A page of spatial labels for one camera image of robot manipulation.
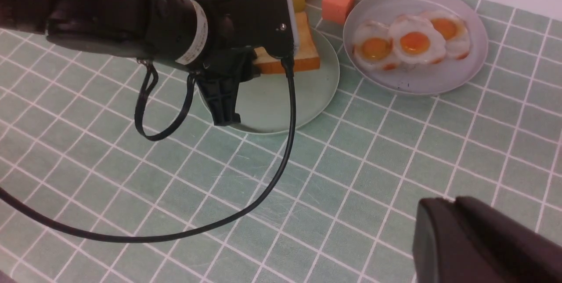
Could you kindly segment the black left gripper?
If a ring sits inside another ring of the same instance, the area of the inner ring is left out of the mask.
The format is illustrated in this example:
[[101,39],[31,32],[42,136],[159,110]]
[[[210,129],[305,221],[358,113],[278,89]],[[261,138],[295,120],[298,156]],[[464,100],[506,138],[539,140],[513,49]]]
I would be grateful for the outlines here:
[[195,82],[215,126],[240,123],[238,61],[262,47],[270,57],[294,65],[299,36],[292,0],[194,1],[209,21],[209,45],[196,61],[203,71]]

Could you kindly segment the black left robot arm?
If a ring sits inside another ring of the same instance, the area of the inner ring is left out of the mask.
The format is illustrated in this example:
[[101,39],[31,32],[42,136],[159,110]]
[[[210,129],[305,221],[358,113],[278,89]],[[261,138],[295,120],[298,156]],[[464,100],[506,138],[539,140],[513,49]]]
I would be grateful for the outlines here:
[[190,73],[216,126],[241,122],[238,89],[263,72],[258,48],[275,59],[299,48],[292,0],[1,0],[1,27]]

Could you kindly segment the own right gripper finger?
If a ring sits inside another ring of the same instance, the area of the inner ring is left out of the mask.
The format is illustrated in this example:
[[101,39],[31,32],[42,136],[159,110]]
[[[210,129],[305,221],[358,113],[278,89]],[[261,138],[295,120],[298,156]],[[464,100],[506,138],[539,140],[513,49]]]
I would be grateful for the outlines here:
[[560,245],[471,196],[423,198],[413,259],[419,283],[559,283]]

